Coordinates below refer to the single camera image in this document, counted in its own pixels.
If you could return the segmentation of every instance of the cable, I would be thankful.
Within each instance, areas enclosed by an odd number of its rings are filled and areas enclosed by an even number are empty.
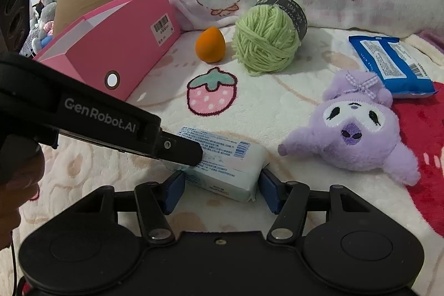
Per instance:
[[[14,240],[12,239],[11,231],[11,253],[12,253],[12,268],[14,269],[14,288],[12,291],[12,296],[16,296],[17,293],[17,264],[16,264],[16,251],[14,249]]]

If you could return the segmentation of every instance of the orange makeup sponge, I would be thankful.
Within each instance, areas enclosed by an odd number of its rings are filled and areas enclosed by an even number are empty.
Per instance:
[[[200,60],[219,62],[225,56],[225,38],[219,28],[210,27],[199,36],[195,49]]]

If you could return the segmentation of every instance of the yarn label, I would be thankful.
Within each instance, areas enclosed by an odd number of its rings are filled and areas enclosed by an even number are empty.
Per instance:
[[[291,18],[294,28],[296,28],[299,40],[303,40],[307,33],[307,17],[301,6],[294,0],[258,0],[255,6],[258,5],[276,5],[282,9]]]
[[[361,44],[374,58],[383,79],[407,78],[378,41],[361,41]]]
[[[174,33],[173,24],[167,13],[161,16],[161,18],[151,26],[151,31],[159,47]]]

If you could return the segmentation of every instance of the barcode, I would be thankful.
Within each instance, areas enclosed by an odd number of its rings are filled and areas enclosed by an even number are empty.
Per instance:
[[[234,152],[234,156],[239,157],[239,158],[244,158],[247,151],[248,151],[249,146],[250,146],[250,143],[248,143],[248,142],[243,142],[243,141],[239,142],[239,144]]]
[[[416,77],[422,77],[423,76],[421,70],[418,68],[418,66],[415,63],[414,64],[410,64],[409,67],[412,70],[412,72],[415,74]]]
[[[154,24],[154,30],[156,32],[160,31],[164,25],[168,23],[167,15],[163,16],[156,24]]]

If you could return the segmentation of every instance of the screw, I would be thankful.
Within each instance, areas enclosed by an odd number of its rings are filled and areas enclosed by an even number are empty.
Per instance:
[[[291,236],[293,236],[293,232],[289,229],[274,229],[271,231],[271,235],[276,240],[288,240]]]
[[[166,240],[171,236],[171,231],[167,229],[154,229],[150,231],[149,236],[153,240]]]

